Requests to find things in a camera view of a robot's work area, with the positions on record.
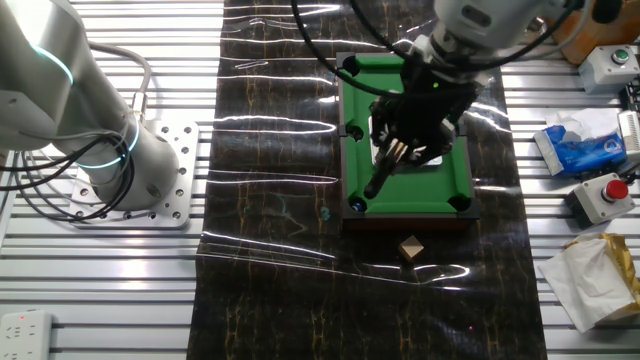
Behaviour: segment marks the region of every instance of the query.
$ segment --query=green felt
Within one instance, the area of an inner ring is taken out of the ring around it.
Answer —
[[[402,91],[399,71],[402,59],[395,56],[359,57],[360,73],[356,80],[378,89]],[[362,140],[346,139],[346,181],[349,200],[359,198],[367,205],[367,214],[455,214],[449,203],[455,196],[470,198],[465,141],[461,137],[442,165],[420,169],[405,169],[391,176],[375,199],[364,197],[364,189],[373,176],[369,140],[369,106],[376,96],[343,83],[344,119],[347,129],[360,128]]]

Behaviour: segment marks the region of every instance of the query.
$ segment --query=black cable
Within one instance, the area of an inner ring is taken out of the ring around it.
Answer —
[[[69,161],[66,164],[64,164],[60,169],[58,169],[58,171],[56,171],[55,173],[53,173],[53,175],[47,176],[41,180],[38,180],[34,183],[28,184],[28,185],[22,185],[22,184],[17,184],[15,186],[0,186],[0,191],[15,191],[15,190],[24,190],[24,189],[30,189],[33,187],[36,187],[38,185],[43,185],[55,178],[57,178],[58,176],[60,176],[60,174],[62,174],[65,170],[67,170],[71,165],[73,165],[74,161]]]
[[[107,141],[111,142],[114,146],[118,146],[118,144],[119,144],[118,147],[122,150],[122,153],[119,153],[118,156],[124,156],[127,159],[125,165],[123,165],[123,166],[128,166],[128,171],[125,171],[122,174],[122,181],[120,183],[120,187],[116,191],[116,196],[114,196],[113,199],[111,199],[109,202],[107,202],[105,204],[105,206],[102,207],[100,210],[98,210],[98,211],[96,211],[93,214],[90,214],[88,216],[77,216],[75,214],[70,214],[70,213],[62,210],[61,208],[59,208],[58,206],[56,206],[52,202],[50,202],[48,199],[46,199],[46,197],[39,191],[39,189],[37,187],[34,187],[34,190],[36,191],[38,196],[40,196],[40,198],[42,198],[49,206],[51,206],[53,209],[55,209],[56,211],[58,211],[60,213],[60,215],[51,215],[51,214],[45,213],[40,208],[38,208],[38,206],[35,205],[29,199],[27,194],[24,192],[24,189],[20,189],[20,194],[25,199],[25,201],[38,214],[40,214],[40,215],[42,215],[42,216],[44,216],[44,217],[46,217],[46,218],[48,218],[50,220],[54,220],[54,221],[62,221],[62,222],[86,221],[86,220],[91,220],[91,219],[98,218],[98,217],[100,217],[100,216],[112,211],[116,206],[118,206],[120,204],[120,202],[122,202],[124,197],[129,193],[129,190],[131,189],[131,186],[133,184],[133,180],[134,180],[134,177],[135,177],[135,166],[133,164],[133,159],[131,158],[131,156],[129,154],[129,150],[128,150],[127,144],[125,142],[120,142],[118,139],[114,140],[111,137],[108,138]],[[22,158],[23,158],[23,162],[26,163],[26,157],[25,157],[24,153],[22,154]],[[14,160],[14,166],[16,164],[17,164],[17,157],[16,157],[16,160]],[[19,176],[15,172],[14,172],[14,177],[15,177],[16,183],[18,185],[21,185]],[[31,174],[29,172],[27,172],[27,178],[29,178],[29,181],[31,183],[33,183],[33,178],[31,177]]]
[[[49,163],[46,163],[46,164],[43,164],[43,165],[37,165],[37,166],[23,166],[23,167],[0,166],[0,171],[36,171],[36,170],[48,169],[48,168],[54,167],[56,165],[62,164],[65,161],[72,160],[80,152],[82,152],[80,154],[80,156],[84,155],[84,153],[89,151],[89,149],[94,147],[98,142],[102,141],[103,139],[104,139],[104,136],[100,136],[100,137],[96,138],[94,141],[92,141],[91,143],[89,143],[87,146],[81,148],[80,150],[75,151],[75,152],[73,152],[73,153],[71,153],[71,154],[69,154],[69,155],[67,155],[65,157],[61,157],[60,159],[55,160],[53,162],[49,162]]]
[[[547,31],[545,31],[542,35],[540,35],[536,40],[531,42],[529,45],[525,46],[524,48],[520,49],[519,51],[509,56],[503,57],[501,59],[493,60],[487,63],[468,63],[464,65],[462,64],[456,65],[456,67],[447,67],[447,66],[437,66],[434,64],[427,64],[424,61],[414,58],[409,54],[407,54],[406,52],[398,49],[391,42],[389,42],[389,40],[387,40],[384,36],[382,36],[371,24],[371,22],[369,22],[369,20],[362,12],[362,9],[360,8],[356,0],[349,0],[349,2],[351,4],[351,8],[353,9],[353,12],[356,14],[356,17],[358,18],[360,23],[362,23],[365,29],[369,31],[371,36],[373,36],[378,42],[383,44],[388,50],[392,51],[396,55],[403,58],[405,61],[413,62],[421,66],[422,68],[428,69],[428,70],[439,70],[439,71],[453,70],[453,71],[464,71],[464,72],[490,70],[490,69],[505,65],[509,62],[515,61],[518,58],[528,54],[533,49],[535,49],[540,44],[542,44],[545,40],[547,40],[549,37],[551,37],[551,35],[554,32],[556,32],[560,28],[560,26],[562,26],[562,24],[569,18],[569,16],[582,5],[582,2],[580,0],[574,0],[571,3],[571,5],[562,13],[562,15],[558,18],[558,20],[555,22],[555,24],[552,27],[547,29]]]
[[[368,92],[373,95],[384,96],[389,99],[411,99],[411,100],[425,100],[425,99],[436,99],[441,97],[447,97],[451,95],[463,95],[475,92],[476,88],[474,85],[469,84],[468,86],[464,86],[457,89],[439,91],[434,93],[421,93],[421,94],[401,94],[394,93],[389,91],[380,90],[369,85],[363,84],[354,80],[352,77],[346,75],[342,71],[338,70],[335,66],[329,63],[329,60],[325,58],[320,50],[313,44],[311,37],[309,37],[309,33],[304,28],[304,23],[302,22],[302,16],[300,15],[300,9],[298,8],[298,1],[291,0],[291,10],[293,11],[293,17],[296,19],[296,24],[298,25],[298,30],[300,31],[300,35],[304,39],[305,44],[311,50],[311,53],[318,59],[318,61],[325,67],[327,70],[332,72],[335,76],[340,78],[342,81],[347,84],[353,86],[356,89],[362,90],[364,92]]]

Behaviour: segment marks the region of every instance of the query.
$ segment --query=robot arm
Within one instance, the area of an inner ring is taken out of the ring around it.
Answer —
[[[415,61],[405,61],[401,70],[404,93],[472,91],[421,100],[379,97],[370,110],[371,139],[380,149],[365,196],[376,197],[386,179],[403,167],[421,166],[452,150],[458,120],[490,78],[482,70],[460,71],[465,64],[474,69],[480,60],[495,59],[498,50],[518,43],[537,16],[564,12],[569,5],[581,6],[564,0],[436,0],[436,29],[430,37],[418,37],[408,53]],[[426,69],[420,62],[458,69]]]

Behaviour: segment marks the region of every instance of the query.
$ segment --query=white tissue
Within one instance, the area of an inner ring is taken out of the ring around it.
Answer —
[[[611,135],[618,130],[617,109],[560,111],[547,118],[547,125],[562,125],[567,133],[563,142],[581,142]]]
[[[539,267],[581,333],[635,303],[613,264],[607,241],[597,237],[598,234],[578,237],[578,244]]]

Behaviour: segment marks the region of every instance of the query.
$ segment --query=dark marble mat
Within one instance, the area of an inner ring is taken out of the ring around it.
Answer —
[[[320,48],[382,51],[344,3],[302,4]],[[188,359],[545,359],[499,72],[466,115],[482,220],[415,234],[407,270],[411,234],[340,236],[337,87],[289,2],[225,6]],[[393,39],[434,25],[429,1],[366,9]]]

